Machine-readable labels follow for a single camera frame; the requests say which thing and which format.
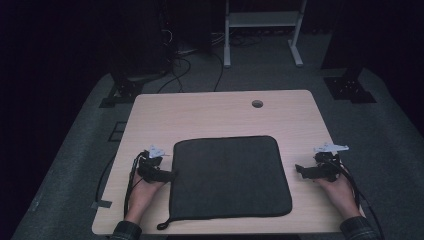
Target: wooden table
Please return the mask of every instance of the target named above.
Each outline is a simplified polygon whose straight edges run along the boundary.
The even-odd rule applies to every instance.
[[[252,102],[260,100],[263,107]],[[133,159],[150,145],[164,149],[161,169],[170,170],[175,143],[195,138],[269,135],[279,145],[293,199],[282,217],[176,221],[169,217],[170,183],[160,189],[146,212],[143,234],[248,234],[338,232],[341,217],[324,191],[303,180],[295,164],[314,166],[313,148],[332,143],[312,94],[306,90],[140,95],[135,100],[92,230],[110,235],[123,219],[124,196]]]

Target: black mat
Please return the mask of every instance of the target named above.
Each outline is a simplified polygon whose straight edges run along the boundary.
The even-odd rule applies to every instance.
[[[172,221],[275,217],[292,199],[275,139],[269,136],[206,138],[175,144]]]

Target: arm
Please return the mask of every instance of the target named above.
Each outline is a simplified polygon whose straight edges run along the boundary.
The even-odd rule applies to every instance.
[[[331,203],[342,215],[344,221],[340,225],[340,230],[346,239],[378,239],[377,234],[356,207],[352,187],[343,174],[340,174],[339,178],[334,182],[328,182],[325,179],[315,179],[314,182],[321,185],[330,198]]]
[[[144,212],[150,205],[156,192],[164,185],[162,182],[147,183],[136,173],[133,189],[128,202],[128,213],[116,226],[111,239],[137,240],[141,235],[139,226]]]

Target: dark background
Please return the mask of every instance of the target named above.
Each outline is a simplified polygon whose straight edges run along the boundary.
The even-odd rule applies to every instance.
[[[176,1],[169,2],[178,6]],[[309,0],[302,30],[321,34],[321,30],[327,32],[336,26],[323,67],[344,68],[351,61],[363,61],[384,80],[423,133],[424,19],[418,2]],[[211,26],[207,29],[222,31],[224,1],[200,3],[210,6]],[[187,0],[185,4],[186,9],[208,12],[204,5],[196,7]],[[234,0],[232,7],[274,10],[296,4]],[[86,97],[109,72],[109,53],[128,47],[132,32],[117,34],[111,42],[98,11],[103,12],[93,1],[0,3],[1,239],[13,234]],[[178,14],[180,17],[171,18],[170,24],[180,21],[181,27],[186,15],[178,11],[170,15]],[[119,14],[115,17],[111,23],[119,29],[125,21]],[[139,50],[135,45],[127,52]],[[352,55],[352,50],[359,55]]]

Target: sleeve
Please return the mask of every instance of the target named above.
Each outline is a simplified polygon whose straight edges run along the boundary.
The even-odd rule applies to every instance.
[[[112,240],[138,240],[141,235],[141,228],[135,223],[121,221],[113,231]]]
[[[340,225],[340,230],[347,240],[376,240],[377,233],[364,217],[353,217]]]

